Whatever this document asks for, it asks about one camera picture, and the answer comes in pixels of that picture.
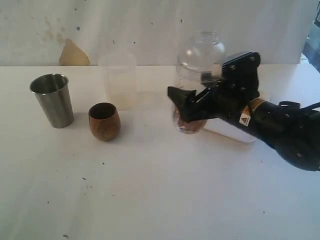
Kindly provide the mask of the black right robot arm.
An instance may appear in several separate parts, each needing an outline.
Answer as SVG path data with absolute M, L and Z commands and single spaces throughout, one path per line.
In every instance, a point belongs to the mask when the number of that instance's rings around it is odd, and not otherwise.
M 167 89 L 180 119 L 185 123 L 221 119 L 258 138 L 296 168 L 320 169 L 319 103 L 301 107 L 297 102 L 273 104 L 260 97 L 258 52 L 243 52 L 222 65 L 217 80 L 200 75 L 203 91 Z

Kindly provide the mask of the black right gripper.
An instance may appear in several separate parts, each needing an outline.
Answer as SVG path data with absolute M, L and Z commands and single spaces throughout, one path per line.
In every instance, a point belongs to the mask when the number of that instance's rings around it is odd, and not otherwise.
M 201 84 L 214 84 L 210 97 L 205 101 L 204 120 L 214 118 L 230 118 L 239 113 L 248 101 L 260 96 L 258 67 L 261 55 L 252 51 L 228 64 L 221 65 L 221 74 L 213 75 L 210 71 L 201 73 Z M 167 96 L 173 102 L 179 119 L 185 123 L 198 121 L 196 90 L 185 90 L 174 86 L 167 88 Z

